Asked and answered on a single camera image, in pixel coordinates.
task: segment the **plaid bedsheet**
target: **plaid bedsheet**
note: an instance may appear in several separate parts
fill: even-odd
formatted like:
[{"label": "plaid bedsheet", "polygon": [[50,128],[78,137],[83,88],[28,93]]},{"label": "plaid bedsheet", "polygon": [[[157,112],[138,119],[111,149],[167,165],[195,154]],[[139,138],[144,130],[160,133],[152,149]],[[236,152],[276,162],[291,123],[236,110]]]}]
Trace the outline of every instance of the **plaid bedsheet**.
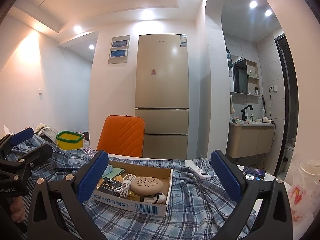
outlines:
[{"label": "plaid bedsheet", "polygon": [[[8,159],[16,160],[22,154],[43,143],[45,143],[44,140],[34,135],[33,138],[14,147]],[[30,193],[24,196],[26,220],[28,219],[32,192],[38,178],[46,178],[47,181],[61,180],[69,173],[76,173],[91,158],[81,150],[64,151],[55,145],[52,148],[52,157],[43,165],[38,166],[29,178]],[[212,239],[236,205],[230,201],[219,179],[214,176],[215,173],[207,160],[197,159],[194,162],[213,176],[211,180],[197,179],[193,171],[185,166],[183,160],[122,160],[112,157],[110,160],[171,168],[173,169],[173,181],[167,217],[129,212],[93,199],[83,203],[93,221],[109,240]],[[80,237],[62,201],[59,201],[59,206],[70,232]],[[254,211],[239,238],[249,233],[249,228],[252,227],[255,220],[253,213]]]}]

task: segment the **round beige object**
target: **round beige object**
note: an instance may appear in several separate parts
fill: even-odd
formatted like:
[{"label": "round beige object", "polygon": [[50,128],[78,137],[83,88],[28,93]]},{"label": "round beige object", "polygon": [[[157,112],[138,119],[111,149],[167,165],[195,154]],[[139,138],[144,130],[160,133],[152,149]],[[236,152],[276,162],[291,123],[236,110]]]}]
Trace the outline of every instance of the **round beige object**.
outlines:
[{"label": "round beige object", "polygon": [[131,183],[131,189],[141,196],[150,196],[163,189],[163,182],[151,177],[136,178]]}]

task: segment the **white table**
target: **white table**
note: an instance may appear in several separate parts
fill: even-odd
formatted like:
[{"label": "white table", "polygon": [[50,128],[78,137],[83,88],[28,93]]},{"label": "white table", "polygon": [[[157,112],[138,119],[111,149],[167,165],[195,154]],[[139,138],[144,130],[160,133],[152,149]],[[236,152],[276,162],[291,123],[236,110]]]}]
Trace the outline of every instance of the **white table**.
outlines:
[{"label": "white table", "polygon": [[[109,156],[111,157],[115,157],[115,158],[119,158],[119,159],[129,159],[129,160],[160,160],[160,161],[167,161],[167,160],[164,160],[164,159],[149,159],[149,158],[139,158],[139,157],[130,157],[130,156],[122,156],[122,155],[115,155],[115,154],[108,154]],[[192,165],[194,164],[194,162],[192,160],[185,160],[186,162],[186,165],[189,166],[189,165]],[[244,166],[240,166],[238,165],[239,169],[242,171],[244,169]],[[266,180],[266,181],[273,181],[275,179],[275,176],[272,176],[268,173],[266,173],[265,177],[263,180]],[[285,189],[288,190],[290,189],[290,185],[286,182],[284,182],[284,186],[285,186]],[[262,199],[258,199],[256,200],[253,208],[256,212],[259,212],[259,209],[261,207],[261,204],[262,204]],[[297,227],[294,227],[293,228],[293,240],[299,240],[300,237],[303,235],[303,233],[306,231],[306,229],[310,226],[310,224],[312,223],[313,221],[313,216],[312,214],[310,216],[308,216],[307,218],[305,218],[303,220],[303,222],[297,226]]]}]

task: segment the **green rim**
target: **green rim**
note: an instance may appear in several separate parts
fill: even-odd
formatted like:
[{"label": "green rim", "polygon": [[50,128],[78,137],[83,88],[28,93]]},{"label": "green rim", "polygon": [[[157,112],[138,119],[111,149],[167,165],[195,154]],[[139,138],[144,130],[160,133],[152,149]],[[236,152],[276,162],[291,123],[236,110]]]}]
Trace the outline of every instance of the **green rim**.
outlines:
[{"label": "green rim", "polygon": [[[73,135],[78,135],[80,136],[79,139],[77,140],[68,140],[68,139],[64,139],[64,138],[61,138],[60,135],[64,134],[64,133],[68,133],[68,134],[73,134]],[[83,135],[79,134],[79,133],[76,133],[76,132],[70,132],[70,131],[62,131],[60,133],[58,133],[56,135],[56,139],[59,140],[59,141],[62,141],[62,142],[68,142],[68,143],[77,143],[77,142],[80,142],[81,140],[83,140]]]}]

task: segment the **beige refrigerator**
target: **beige refrigerator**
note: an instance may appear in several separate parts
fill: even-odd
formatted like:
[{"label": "beige refrigerator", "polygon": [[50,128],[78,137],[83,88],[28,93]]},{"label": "beige refrigerator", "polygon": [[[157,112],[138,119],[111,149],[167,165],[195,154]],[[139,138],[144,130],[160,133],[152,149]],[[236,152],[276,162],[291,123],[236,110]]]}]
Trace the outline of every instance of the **beige refrigerator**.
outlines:
[{"label": "beige refrigerator", "polygon": [[189,123],[187,37],[139,36],[135,115],[145,121],[143,157],[186,159]]}]

